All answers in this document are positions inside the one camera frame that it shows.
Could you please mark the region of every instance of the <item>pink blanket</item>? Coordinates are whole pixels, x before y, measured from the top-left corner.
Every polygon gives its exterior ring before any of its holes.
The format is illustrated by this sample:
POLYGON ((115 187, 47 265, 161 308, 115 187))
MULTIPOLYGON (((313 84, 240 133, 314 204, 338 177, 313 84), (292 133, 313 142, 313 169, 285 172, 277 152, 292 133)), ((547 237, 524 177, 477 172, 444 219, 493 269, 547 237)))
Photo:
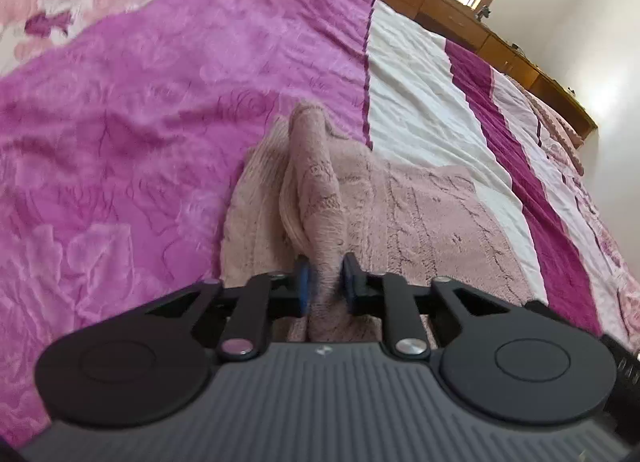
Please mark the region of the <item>pink blanket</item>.
MULTIPOLYGON (((218 276, 242 160, 276 115, 318 99, 343 131, 368 140, 371 5, 153 0, 64 42, 57 26, 19 33, 55 48, 0 78, 0 433, 9 442, 47 424, 32 383, 47 344, 218 276)), ((74 11, 67 35, 94 12, 74 11)))
POLYGON ((225 221, 226 285, 290 270, 297 254, 308 256, 318 293, 289 339, 318 342, 380 337, 377 320, 350 316, 336 290, 348 251, 363 269, 398 273, 410 283, 448 275, 514 305, 532 298, 465 168, 383 161, 331 121, 323 107, 301 104, 251 153, 225 221))

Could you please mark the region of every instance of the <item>rolled cloth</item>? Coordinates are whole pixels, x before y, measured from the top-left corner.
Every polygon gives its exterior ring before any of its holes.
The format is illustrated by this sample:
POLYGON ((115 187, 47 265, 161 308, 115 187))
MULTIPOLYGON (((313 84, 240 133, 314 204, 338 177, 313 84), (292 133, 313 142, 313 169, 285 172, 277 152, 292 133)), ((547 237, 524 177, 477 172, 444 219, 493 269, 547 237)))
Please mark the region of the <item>rolled cloth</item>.
POLYGON ((222 277, 242 285, 309 257, 318 288, 290 341, 370 341, 380 324, 352 317, 338 290, 342 257, 365 271, 428 285, 447 275, 516 305, 531 293, 511 247, 465 168, 394 164, 343 135, 304 102, 277 119, 246 160, 226 215, 222 277))

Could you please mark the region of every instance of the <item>wrinkled fabric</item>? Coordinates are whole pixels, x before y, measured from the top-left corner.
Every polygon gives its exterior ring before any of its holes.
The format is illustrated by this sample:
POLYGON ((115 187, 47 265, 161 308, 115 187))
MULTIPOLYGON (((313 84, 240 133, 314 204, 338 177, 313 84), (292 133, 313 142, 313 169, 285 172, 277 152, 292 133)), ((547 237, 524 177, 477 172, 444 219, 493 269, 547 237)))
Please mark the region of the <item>wrinkled fabric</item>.
POLYGON ((578 175, 584 175, 584 167, 580 162, 580 157, 578 157, 578 152, 575 149, 574 143, 566 132, 565 127, 561 124, 561 121, 564 121, 564 119, 562 119, 551 107, 540 101, 532 93, 525 90, 520 84, 518 84, 518 82, 512 78, 509 78, 509 80, 522 93, 529 103, 531 111, 540 121, 540 124, 544 125, 546 130, 553 137, 552 146, 547 152, 548 155, 553 155, 556 161, 559 162, 563 162, 565 158, 568 157, 578 175), (564 153, 562 153, 558 147, 562 147, 564 149, 564 153))
POLYGON ((368 141, 371 4, 156 0, 0 79, 0 434, 9 442, 47 424, 33 386, 47 344, 219 275, 244 155, 274 118, 317 99, 368 141))
POLYGON ((377 320, 347 312, 338 280, 348 251, 364 270, 397 273, 409 283, 447 275, 514 305, 531 299, 465 168, 384 161, 338 132, 332 119, 324 107, 300 103, 251 153, 225 220, 226 285, 289 271, 304 254, 316 270, 316 293, 288 339, 320 343, 380 338, 377 320))
POLYGON ((535 298, 638 349, 638 283, 569 155, 523 94, 380 2, 367 45, 374 152, 424 168, 465 166, 535 298))

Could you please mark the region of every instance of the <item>bed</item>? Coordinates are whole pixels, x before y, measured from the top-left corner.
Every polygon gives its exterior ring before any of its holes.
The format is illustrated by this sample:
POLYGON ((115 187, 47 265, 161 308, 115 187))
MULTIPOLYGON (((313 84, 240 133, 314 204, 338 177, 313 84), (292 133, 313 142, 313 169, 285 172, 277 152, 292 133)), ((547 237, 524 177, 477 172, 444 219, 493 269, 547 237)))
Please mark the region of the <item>bed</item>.
POLYGON ((372 153, 465 166, 533 295, 640 347, 639 286, 536 103, 382 2, 0 0, 2 437, 47 425, 54 339, 220 276, 244 157, 301 99, 372 153))

